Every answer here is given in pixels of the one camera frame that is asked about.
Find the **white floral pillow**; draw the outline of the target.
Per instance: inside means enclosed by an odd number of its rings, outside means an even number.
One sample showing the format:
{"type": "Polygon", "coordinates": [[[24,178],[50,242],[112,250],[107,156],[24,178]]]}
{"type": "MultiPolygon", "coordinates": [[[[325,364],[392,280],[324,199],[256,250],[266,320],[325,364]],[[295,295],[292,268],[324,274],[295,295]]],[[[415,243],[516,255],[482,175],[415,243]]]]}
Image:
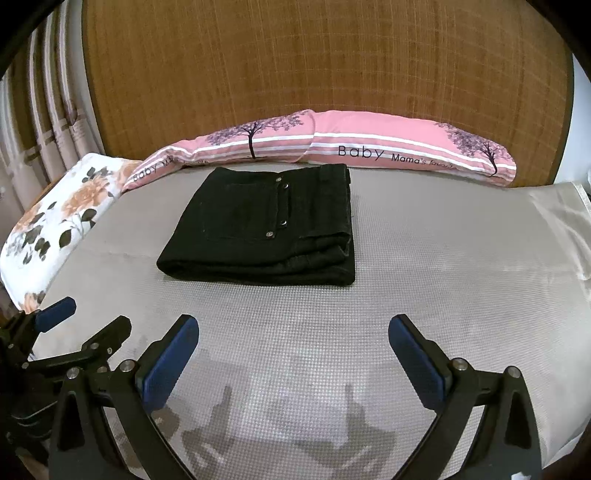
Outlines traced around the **white floral pillow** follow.
{"type": "Polygon", "coordinates": [[[89,153],[17,222],[1,250],[1,282],[18,310],[37,310],[77,244],[120,197],[137,160],[89,153]]]}

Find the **beige curtain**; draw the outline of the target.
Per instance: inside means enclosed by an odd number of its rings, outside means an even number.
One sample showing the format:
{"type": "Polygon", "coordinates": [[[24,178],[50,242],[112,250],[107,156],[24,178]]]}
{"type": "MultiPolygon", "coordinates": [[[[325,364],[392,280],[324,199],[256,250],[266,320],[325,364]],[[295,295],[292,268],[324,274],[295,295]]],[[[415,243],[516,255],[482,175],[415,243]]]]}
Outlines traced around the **beige curtain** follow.
{"type": "Polygon", "coordinates": [[[84,59],[82,1],[19,38],[1,75],[1,239],[90,152],[102,153],[84,59]]]}

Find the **grey mesh bed mat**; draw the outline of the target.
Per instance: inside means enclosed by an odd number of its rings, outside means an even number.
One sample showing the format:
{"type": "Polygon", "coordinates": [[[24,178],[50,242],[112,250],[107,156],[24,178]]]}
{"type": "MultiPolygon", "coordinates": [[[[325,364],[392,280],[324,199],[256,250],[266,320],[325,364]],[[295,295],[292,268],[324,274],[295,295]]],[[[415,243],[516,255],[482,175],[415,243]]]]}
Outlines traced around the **grey mesh bed mat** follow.
{"type": "Polygon", "coordinates": [[[124,315],[112,363],[178,316],[197,350],[156,421],[200,479],[389,479],[433,420],[388,342],[406,314],[450,357],[518,367],[542,460],[590,419],[590,202],[574,183],[497,189],[451,177],[351,173],[356,280],[346,288],[182,282],[156,260],[208,175],[189,168],[125,193],[46,295],[73,317],[38,358],[77,350],[124,315]]]}

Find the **black pants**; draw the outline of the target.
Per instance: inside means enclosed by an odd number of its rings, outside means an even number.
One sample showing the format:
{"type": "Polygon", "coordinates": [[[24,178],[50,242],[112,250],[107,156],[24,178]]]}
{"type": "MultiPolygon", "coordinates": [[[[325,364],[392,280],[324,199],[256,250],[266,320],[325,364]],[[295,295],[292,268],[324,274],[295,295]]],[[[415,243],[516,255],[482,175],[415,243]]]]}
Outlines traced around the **black pants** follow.
{"type": "Polygon", "coordinates": [[[349,169],[215,168],[188,202],[156,266],[184,281],[353,284],[349,169]]]}

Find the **pink striped long pillow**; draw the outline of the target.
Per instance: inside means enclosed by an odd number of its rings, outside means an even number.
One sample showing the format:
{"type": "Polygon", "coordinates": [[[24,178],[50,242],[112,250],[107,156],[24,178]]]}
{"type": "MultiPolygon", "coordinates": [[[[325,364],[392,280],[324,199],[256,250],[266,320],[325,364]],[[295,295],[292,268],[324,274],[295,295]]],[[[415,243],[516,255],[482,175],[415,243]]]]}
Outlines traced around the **pink striped long pillow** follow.
{"type": "Polygon", "coordinates": [[[510,185],[517,174],[503,145],[449,123],[307,109],[164,146],[137,166],[123,188],[139,188],[183,167],[254,161],[432,171],[497,186],[510,185]]]}

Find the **wooden headboard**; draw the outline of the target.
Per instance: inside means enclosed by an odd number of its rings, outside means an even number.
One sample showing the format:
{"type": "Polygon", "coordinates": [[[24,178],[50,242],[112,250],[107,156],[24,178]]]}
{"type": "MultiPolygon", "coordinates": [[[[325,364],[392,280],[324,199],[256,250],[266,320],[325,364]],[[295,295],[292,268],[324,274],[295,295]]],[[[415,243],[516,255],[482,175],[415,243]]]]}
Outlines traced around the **wooden headboard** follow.
{"type": "Polygon", "coordinates": [[[87,1],[105,151],[157,148],[304,108],[454,124],[503,144],[516,184],[556,177],[573,60],[525,1],[87,1]]]}

